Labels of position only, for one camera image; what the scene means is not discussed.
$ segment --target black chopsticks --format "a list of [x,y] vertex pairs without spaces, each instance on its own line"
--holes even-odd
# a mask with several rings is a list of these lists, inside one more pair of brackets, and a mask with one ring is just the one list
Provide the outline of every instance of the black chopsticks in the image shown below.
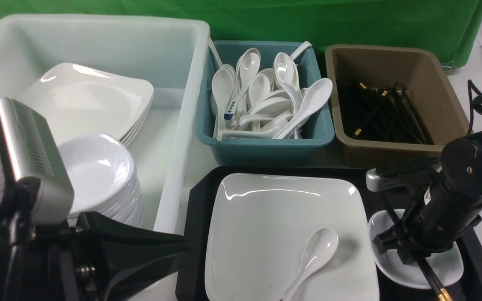
[[[380,196],[381,196],[382,204],[386,212],[392,219],[392,222],[394,222],[394,224],[398,223],[399,217],[395,213],[394,208],[392,208],[390,202],[388,201],[388,199],[383,193],[380,193]],[[444,288],[444,286],[442,285],[442,282],[440,282],[440,279],[438,279],[438,276],[436,276],[436,273],[434,273],[431,265],[429,265],[427,260],[425,258],[419,259],[414,254],[413,256],[415,257],[415,261],[417,262],[419,269],[423,273],[423,276],[425,276],[425,279],[429,283],[429,286],[434,290],[434,293],[436,293],[436,295],[438,296],[438,301],[453,301],[451,295],[449,295],[446,288]]]
[[429,286],[434,290],[434,292],[438,295],[438,301],[453,301],[449,293],[447,292],[446,288],[440,282],[440,279],[436,276],[433,269],[427,262],[425,258],[419,259],[416,261],[425,276],[427,282],[429,282]]
[[407,88],[369,88],[357,80],[338,82],[340,111],[352,139],[430,144],[411,105]]

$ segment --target teal plastic tray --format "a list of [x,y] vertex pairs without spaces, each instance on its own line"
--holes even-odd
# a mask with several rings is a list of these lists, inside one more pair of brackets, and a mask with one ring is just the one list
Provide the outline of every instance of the teal plastic tray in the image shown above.
[[[237,59],[249,48],[262,54],[261,69],[273,67],[277,53],[293,53],[300,43],[268,41],[215,41],[222,63],[234,68]],[[319,66],[312,48],[295,61],[298,64],[300,87],[309,87],[321,79]],[[328,104],[312,115],[302,127],[304,139],[223,139],[213,138],[215,118],[209,108],[211,81],[218,69],[211,53],[208,53],[195,116],[197,139],[210,145],[216,161],[230,166],[291,166],[306,164],[318,147],[334,139],[334,127]]]

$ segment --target chopstick gold tip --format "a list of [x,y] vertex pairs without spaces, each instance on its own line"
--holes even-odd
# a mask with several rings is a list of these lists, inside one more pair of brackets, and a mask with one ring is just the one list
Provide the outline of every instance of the chopstick gold tip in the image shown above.
[[444,294],[444,298],[446,301],[453,301],[452,297],[449,295],[446,288],[441,288],[440,291],[442,292],[442,294]]

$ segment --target white ceramic spoon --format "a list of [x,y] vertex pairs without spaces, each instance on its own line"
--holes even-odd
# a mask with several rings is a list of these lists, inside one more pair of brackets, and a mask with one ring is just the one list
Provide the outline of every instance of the white ceramic spoon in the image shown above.
[[311,46],[312,44],[310,44],[310,42],[304,41],[304,43],[298,46],[298,48],[295,49],[295,51],[293,51],[293,53],[289,55],[289,57],[292,61],[294,61],[299,57],[299,55],[301,55],[304,51],[306,51],[306,49],[310,48]]
[[244,56],[248,55],[248,54],[257,54],[258,57],[262,57],[260,55],[260,50],[256,49],[256,48],[249,48],[245,51],[245,53],[243,53],[243,55],[241,55],[239,57],[239,59],[237,60],[237,64],[236,64],[236,72],[239,72],[239,67],[241,67],[241,60],[243,59]]
[[273,97],[289,98],[289,94],[284,90],[276,90],[276,91],[272,91],[271,93],[267,94],[264,100],[270,99],[270,98],[273,98]]
[[267,68],[263,69],[260,72],[258,72],[258,75],[263,74],[264,76],[267,76],[269,79],[269,82],[271,83],[271,91],[274,90],[274,82],[275,82],[275,76],[274,76],[274,69],[273,68]]
[[235,130],[243,131],[251,122],[262,122],[262,121],[271,121],[275,117],[272,114],[256,114],[256,115],[245,115],[239,118],[239,122],[237,123]]
[[273,97],[266,99],[252,107],[247,115],[273,114],[291,106],[291,101],[283,97]]
[[241,59],[241,63],[239,65],[239,73],[238,78],[241,80],[241,90],[239,93],[233,97],[228,104],[228,108],[224,113],[225,120],[231,120],[233,115],[237,112],[237,106],[241,101],[242,97],[245,97],[246,91],[249,89],[249,85],[258,74],[258,70],[260,69],[260,57],[258,54],[255,53],[248,53],[243,55]]
[[237,105],[237,110],[236,110],[236,114],[235,116],[230,120],[232,121],[233,119],[235,119],[237,116],[243,116],[245,115],[246,113],[246,107],[247,107],[247,104],[249,103],[249,94],[248,93],[245,93],[244,97],[241,97],[239,99],[239,104]]
[[224,64],[222,65],[222,68],[226,68],[226,70],[228,70],[230,72],[230,74],[232,75],[232,78],[235,80],[236,78],[236,71],[233,69],[232,65],[229,65],[229,64]]
[[[215,46],[213,45],[213,48],[210,46],[209,49],[212,50],[212,53],[213,53],[213,49],[215,48]],[[233,69],[232,65],[229,65],[229,64],[223,64],[222,66],[220,66],[220,68],[225,68],[226,70],[228,70],[230,72],[230,74],[232,75],[232,78],[234,80],[234,83],[233,85],[235,86],[236,83],[235,83],[235,78],[236,78],[236,71]],[[213,114],[214,117],[217,116],[217,105],[216,105],[216,102],[215,102],[215,98],[213,97],[213,94],[211,95],[211,99],[209,101],[209,106],[211,108],[211,114]]]
[[283,120],[279,124],[276,124],[273,128],[266,131],[253,132],[253,131],[224,131],[223,136],[225,138],[261,138],[271,139],[276,133],[287,124],[286,120]]
[[271,93],[269,78],[263,74],[256,75],[249,86],[250,107],[252,108],[261,101],[264,101],[269,93]]
[[273,69],[275,71],[275,81],[279,86],[282,86],[282,83],[285,82],[295,88],[296,91],[300,91],[297,66],[289,55],[278,53],[273,63]]
[[220,141],[222,139],[221,132],[226,130],[224,111],[226,111],[226,106],[233,91],[233,78],[230,71],[226,68],[217,70],[211,82],[211,91],[217,107],[217,114],[215,115],[216,135],[214,133],[213,136],[217,138],[217,141]]
[[324,227],[317,230],[306,244],[299,274],[279,300],[291,301],[300,285],[325,266],[332,259],[337,248],[338,234],[334,229]]
[[[291,87],[289,84],[286,84],[285,82],[282,83],[282,88],[287,93],[289,99],[291,99],[291,105],[293,106],[293,116],[295,116],[299,113],[300,104],[302,103],[300,94],[298,94],[293,87]],[[293,137],[294,139],[299,139],[298,126],[295,127],[295,130],[293,131]]]
[[293,129],[304,122],[312,114],[321,109],[328,99],[331,97],[332,93],[332,81],[328,78],[321,78],[317,82],[308,88],[306,95],[304,96],[303,102],[300,105],[298,113],[293,116],[293,119],[280,130],[280,132],[273,137],[273,139],[284,139],[287,137]]
[[283,121],[287,122],[291,120],[291,118],[293,118],[293,114],[291,113],[291,111],[285,111],[279,116],[276,116],[276,118],[271,120],[268,124],[264,125],[264,127],[262,127],[262,131],[266,131],[266,130],[269,130],[270,128],[274,128],[277,124],[280,124]]

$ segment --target green backdrop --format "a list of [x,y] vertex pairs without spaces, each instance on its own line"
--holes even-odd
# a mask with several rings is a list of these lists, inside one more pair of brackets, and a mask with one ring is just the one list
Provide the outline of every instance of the green backdrop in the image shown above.
[[15,13],[156,15],[201,19],[216,40],[409,46],[465,65],[482,21],[482,0],[0,0]]

